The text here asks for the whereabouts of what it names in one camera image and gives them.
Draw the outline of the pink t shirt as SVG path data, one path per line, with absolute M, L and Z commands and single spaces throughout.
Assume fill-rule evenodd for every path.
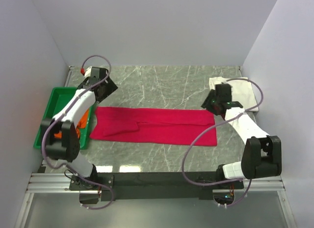
M 214 115 L 206 110 L 97 107 L 90 138 L 100 141 L 190 145 Z

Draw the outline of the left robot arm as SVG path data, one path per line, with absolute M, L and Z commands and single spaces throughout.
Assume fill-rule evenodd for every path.
M 55 170 L 66 167 L 88 190 L 97 186 L 98 174 L 96 166 L 80 153 L 76 127 L 91 106 L 102 102 L 117 88 L 108 70 L 91 74 L 78 86 L 65 107 L 52 118 L 43 119 L 40 125 L 41 153 L 46 164 Z

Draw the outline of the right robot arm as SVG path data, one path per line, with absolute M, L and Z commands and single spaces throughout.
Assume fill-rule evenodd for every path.
M 282 172 L 282 144 L 278 136 L 263 131 L 237 101 L 231 101 L 231 93 L 219 94 L 210 90 L 202 108 L 220 115 L 241 137 L 245 144 L 241 161 L 218 166 L 215 182 L 227 188 L 233 179 L 256 179 L 279 176 Z

